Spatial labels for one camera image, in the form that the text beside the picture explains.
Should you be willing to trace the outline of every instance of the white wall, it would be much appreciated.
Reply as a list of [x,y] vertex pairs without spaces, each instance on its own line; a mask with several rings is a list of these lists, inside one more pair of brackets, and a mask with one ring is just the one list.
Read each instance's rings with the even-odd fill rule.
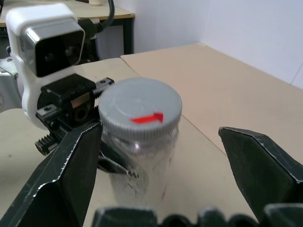
[[211,0],[115,0],[135,13],[134,52],[199,42]]
[[212,0],[201,41],[303,88],[301,0]]

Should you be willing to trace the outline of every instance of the screw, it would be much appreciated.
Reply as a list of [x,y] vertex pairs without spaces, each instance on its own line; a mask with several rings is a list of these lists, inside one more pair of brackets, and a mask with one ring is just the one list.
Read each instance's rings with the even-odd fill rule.
[[58,128],[58,124],[56,122],[51,122],[50,127],[51,127],[51,129],[56,129],[56,128]]

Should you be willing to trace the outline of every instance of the table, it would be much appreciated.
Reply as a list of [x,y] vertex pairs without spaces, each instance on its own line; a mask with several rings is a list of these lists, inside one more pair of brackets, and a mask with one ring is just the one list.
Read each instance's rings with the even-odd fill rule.
[[[107,4],[101,6],[91,6],[87,3],[67,0],[67,1],[36,1],[36,0],[5,0],[2,15],[0,17],[0,27],[5,27],[5,16],[11,8],[22,6],[33,6],[40,4],[54,4],[54,3],[66,4],[78,18],[98,18],[100,21],[106,20],[109,15],[109,7]],[[133,47],[133,21],[134,14],[115,7],[114,22],[111,26],[123,26],[123,42],[124,42],[124,54],[132,54],[134,52]],[[96,49],[95,40],[92,42],[92,49]]]
[[268,135],[303,163],[303,90],[203,44],[122,56],[140,76],[182,97],[183,116],[225,153],[218,128]]
[[[139,76],[122,59],[83,64],[77,66],[77,73],[95,81],[104,77],[119,81]],[[237,188],[226,155],[185,117],[181,118],[179,130],[166,196],[157,210],[159,220],[180,213],[196,222],[197,212],[209,205],[216,206],[227,217],[235,213],[253,216]],[[22,110],[0,114],[0,217],[43,160],[34,142],[46,134],[34,127]],[[108,174],[98,170],[84,226],[90,227],[97,208],[115,205]]]

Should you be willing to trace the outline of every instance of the camera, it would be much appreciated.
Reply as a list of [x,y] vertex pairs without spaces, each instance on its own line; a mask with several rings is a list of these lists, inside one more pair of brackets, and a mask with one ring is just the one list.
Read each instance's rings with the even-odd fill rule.
[[37,77],[79,62],[85,33],[72,18],[25,27],[19,38],[21,57]]

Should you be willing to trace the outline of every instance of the table leg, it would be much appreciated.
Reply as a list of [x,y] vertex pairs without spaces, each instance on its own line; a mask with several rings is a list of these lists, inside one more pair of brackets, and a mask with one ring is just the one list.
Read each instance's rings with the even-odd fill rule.
[[124,54],[134,53],[133,18],[126,18],[123,22]]

